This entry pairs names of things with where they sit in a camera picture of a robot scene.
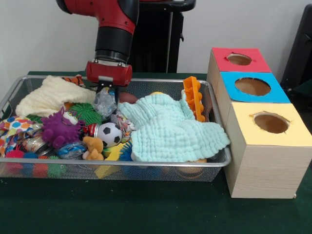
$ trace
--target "red square lid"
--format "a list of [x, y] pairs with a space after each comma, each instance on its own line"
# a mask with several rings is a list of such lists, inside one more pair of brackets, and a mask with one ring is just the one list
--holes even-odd
[[272, 72], [256, 48], [212, 48], [221, 72]]

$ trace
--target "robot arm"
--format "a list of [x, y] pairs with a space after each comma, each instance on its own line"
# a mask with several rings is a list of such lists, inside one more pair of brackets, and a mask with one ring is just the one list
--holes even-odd
[[137, 25], [139, 0], [57, 0], [66, 13], [97, 18], [95, 58], [88, 61], [86, 75], [92, 82], [127, 86], [132, 67], [127, 65]]

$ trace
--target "yellow square lid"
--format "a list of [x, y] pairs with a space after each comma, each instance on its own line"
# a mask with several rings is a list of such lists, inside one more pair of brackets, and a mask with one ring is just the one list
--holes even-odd
[[232, 104], [246, 144], [312, 146], [312, 135], [291, 103]]

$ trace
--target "purple spiky toy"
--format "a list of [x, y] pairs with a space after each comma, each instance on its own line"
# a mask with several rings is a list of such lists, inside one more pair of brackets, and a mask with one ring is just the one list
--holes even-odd
[[42, 139], [59, 149], [66, 143], [71, 143], [79, 140], [79, 130], [84, 125], [84, 121], [78, 120], [73, 112], [66, 112], [64, 108], [50, 115], [43, 117], [43, 135]]

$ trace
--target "shape sorter box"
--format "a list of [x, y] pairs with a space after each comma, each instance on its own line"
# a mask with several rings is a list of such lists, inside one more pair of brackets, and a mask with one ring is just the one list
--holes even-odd
[[209, 60], [207, 81], [214, 92], [217, 89], [220, 72], [261, 72], [271, 70], [256, 48], [212, 48]]
[[291, 103], [233, 102], [226, 126], [234, 198], [293, 198], [312, 159], [312, 136]]
[[226, 127], [233, 101], [290, 103], [272, 73], [221, 72], [215, 98]]

